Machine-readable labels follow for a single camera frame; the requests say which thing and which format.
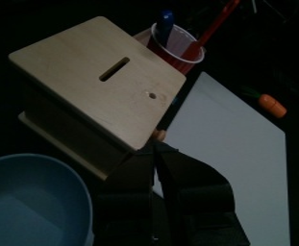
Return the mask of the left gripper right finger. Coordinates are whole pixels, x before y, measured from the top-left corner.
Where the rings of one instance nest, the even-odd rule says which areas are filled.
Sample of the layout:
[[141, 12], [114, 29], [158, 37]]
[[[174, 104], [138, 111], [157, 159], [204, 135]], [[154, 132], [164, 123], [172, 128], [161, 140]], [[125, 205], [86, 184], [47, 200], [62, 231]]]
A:
[[166, 143], [154, 145], [154, 165], [173, 246], [250, 246], [222, 174]]

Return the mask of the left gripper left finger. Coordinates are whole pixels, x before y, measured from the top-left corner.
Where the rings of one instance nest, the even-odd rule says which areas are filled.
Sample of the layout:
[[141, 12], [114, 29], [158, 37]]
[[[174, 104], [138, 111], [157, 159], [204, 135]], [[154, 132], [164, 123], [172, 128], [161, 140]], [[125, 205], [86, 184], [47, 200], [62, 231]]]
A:
[[152, 246], [153, 146], [122, 160], [95, 197], [94, 246]]

